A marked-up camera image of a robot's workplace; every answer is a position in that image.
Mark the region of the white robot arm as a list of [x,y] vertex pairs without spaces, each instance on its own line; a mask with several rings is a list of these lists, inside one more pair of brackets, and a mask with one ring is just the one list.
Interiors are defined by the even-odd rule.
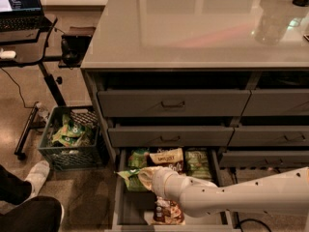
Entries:
[[146,189],[177,202],[194,218],[223,211],[304,217],[309,212],[306,167],[227,187],[162,166],[145,167],[138,178]]

